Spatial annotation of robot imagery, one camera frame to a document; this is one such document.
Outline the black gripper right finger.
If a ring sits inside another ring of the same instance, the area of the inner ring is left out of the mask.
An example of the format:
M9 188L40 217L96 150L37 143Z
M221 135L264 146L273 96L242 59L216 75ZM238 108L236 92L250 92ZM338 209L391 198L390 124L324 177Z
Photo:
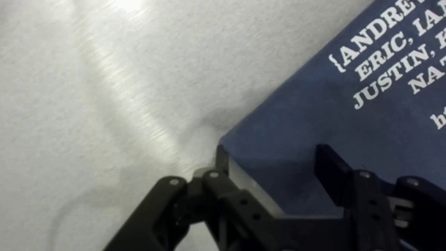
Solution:
M315 149L313 171L351 221L354 251L446 251L446 191L416 175L394 182L354 170L330 145Z

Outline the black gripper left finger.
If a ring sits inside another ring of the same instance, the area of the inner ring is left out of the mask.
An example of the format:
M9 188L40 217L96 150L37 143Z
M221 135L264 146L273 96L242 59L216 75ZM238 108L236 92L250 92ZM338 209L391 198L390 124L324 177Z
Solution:
M228 175L228 154L192 178L160 178L103 251L177 251L193 224L202 223L217 251L347 251L347 221L288 217L267 210Z

